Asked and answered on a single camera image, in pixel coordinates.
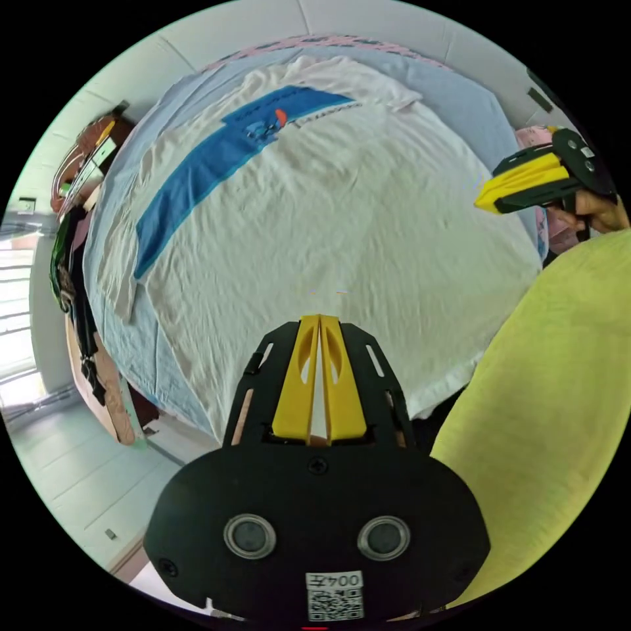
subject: screw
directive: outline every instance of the screw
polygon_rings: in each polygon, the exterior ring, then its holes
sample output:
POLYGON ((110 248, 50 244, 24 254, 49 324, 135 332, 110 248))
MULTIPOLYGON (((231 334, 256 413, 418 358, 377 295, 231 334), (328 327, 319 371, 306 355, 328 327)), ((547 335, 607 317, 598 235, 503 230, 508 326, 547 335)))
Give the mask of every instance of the screw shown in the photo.
POLYGON ((158 568, 160 572, 163 574, 168 574, 171 578, 175 578, 177 576, 177 567, 173 561, 169 561, 169 559, 160 559, 158 561, 158 568))
POLYGON ((329 470, 329 465, 324 458, 320 458, 319 456, 315 456, 309 460, 309 464, 307 464, 307 469, 309 473, 313 473, 314 475, 322 475, 329 470))

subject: light blue bedsheet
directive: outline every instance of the light blue bedsheet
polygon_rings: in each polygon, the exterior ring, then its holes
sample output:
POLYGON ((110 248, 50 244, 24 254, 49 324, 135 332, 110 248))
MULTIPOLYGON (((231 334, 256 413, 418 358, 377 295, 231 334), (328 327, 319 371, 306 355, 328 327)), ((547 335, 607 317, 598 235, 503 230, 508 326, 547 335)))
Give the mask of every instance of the light blue bedsheet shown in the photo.
MULTIPOLYGON (((131 323, 123 324, 105 304, 98 289, 99 262, 114 211, 124 199, 151 143, 167 129, 181 125, 238 87, 253 68, 286 64, 300 55, 352 57, 420 92, 423 102, 469 144, 489 170, 519 148, 491 92, 455 72, 382 51, 335 46, 278 50, 234 60, 219 69, 184 77, 173 85, 140 121, 110 168, 91 220, 83 272, 97 329, 120 373, 158 407, 175 412, 209 433, 212 430, 206 414, 189 390, 142 286, 137 288, 131 323)), ((547 244, 541 243, 537 236, 534 209, 522 211, 521 219, 543 258, 547 244)))

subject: qr code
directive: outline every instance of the qr code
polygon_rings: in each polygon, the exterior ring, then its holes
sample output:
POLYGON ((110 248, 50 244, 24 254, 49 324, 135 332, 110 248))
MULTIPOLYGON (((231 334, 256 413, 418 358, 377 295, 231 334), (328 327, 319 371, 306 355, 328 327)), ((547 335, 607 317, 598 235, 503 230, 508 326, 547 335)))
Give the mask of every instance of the qr code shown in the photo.
POLYGON ((331 622, 363 618, 362 590, 308 590, 309 620, 331 622))

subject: window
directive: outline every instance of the window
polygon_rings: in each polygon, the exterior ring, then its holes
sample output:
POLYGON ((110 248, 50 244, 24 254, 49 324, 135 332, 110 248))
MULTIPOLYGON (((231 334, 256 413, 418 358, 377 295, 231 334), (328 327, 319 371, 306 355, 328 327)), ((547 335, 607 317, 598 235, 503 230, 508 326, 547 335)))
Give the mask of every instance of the window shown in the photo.
POLYGON ((37 235, 0 242, 0 404, 46 396, 31 342, 29 284, 37 235))

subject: wall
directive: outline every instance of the wall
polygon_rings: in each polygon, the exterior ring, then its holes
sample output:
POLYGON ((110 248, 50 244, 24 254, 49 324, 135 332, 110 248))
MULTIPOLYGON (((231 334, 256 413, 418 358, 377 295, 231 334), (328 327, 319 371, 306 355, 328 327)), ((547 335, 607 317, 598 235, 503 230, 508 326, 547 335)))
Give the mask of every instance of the wall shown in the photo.
POLYGON ((39 238, 29 287, 33 355, 47 392, 73 383, 64 314, 55 300, 49 279, 54 243, 48 237, 39 238))
POLYGON ((106 569, 137 543, 179 470, 153 449, 116 443, 83 402, 12 431, 11 439, 51 513, 106 569))

